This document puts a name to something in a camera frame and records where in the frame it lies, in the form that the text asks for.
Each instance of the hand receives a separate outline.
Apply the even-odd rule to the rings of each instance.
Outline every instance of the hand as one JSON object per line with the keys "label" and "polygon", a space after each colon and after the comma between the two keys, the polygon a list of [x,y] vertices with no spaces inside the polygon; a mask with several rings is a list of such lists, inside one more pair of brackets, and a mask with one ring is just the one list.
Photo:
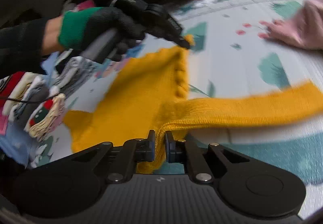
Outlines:
{"label": "hand", "polygon": [[48,21],[43,39],[43,54],[73,48],[85,50],[100,34],[116,27],[124,35],[117,47],[114,60],[121,59],[129,48],[135,46],[135,40],[143,40],[133,19],[115,7],[94,7],[80,12],[67,12],[63,17]]}

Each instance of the black sleeve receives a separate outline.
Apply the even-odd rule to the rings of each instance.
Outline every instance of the black sleeve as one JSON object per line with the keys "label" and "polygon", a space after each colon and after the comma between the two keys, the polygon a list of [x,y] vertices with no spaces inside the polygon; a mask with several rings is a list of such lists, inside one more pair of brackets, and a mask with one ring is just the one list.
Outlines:
{"label": "black sleeve", "polygon": [[17,71],[45,74],[40,64],[47,19],[0,29],[0,78]]}

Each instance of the green glove cuff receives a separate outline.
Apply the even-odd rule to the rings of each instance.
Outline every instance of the green glove cuff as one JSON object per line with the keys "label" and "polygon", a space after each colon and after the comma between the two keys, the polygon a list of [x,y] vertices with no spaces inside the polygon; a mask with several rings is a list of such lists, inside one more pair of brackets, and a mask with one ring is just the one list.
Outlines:
{"label": "green glove cuff", "polygon": [[64,14],[59,43],[66,49],[80,47],[88,19],[101,7],[91,7],[79,12],[68,11]]}

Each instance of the black cable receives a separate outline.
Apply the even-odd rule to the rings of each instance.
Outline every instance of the black cable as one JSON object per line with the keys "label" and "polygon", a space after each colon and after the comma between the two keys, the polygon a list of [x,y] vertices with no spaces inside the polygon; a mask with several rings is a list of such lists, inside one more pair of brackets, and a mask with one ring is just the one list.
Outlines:
{"label": "black cable", "polygon": [[44,100],[40,100],[40,101],[18,100],[18,99],[15,99],[15,98],[2,97],[2,96],[0,96],[0,99],[11,100],[13,102],[20,102],[20,103],[26,103],[26,104],[40,104],[40,103],[46,102],[47,100],[50,100],[50,99],[52,99],[54,97],[57,97],[59,94],[60,93],[57,93],[56,95],[53,95],[51,97],[45,98]]}

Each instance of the pile of clothes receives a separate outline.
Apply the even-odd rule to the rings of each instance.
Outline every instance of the pile of clothes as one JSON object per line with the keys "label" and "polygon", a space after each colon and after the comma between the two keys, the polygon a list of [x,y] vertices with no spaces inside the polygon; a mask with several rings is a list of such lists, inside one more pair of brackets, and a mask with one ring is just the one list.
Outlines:
{"label": "pile of clothes", "polygon": [[61,74],[17,72],[0,80],[0,153],[25,168],[36,167],[49,133],[62,123],[65,99],[94,73],[95,64],[80,56],[71,58]]}

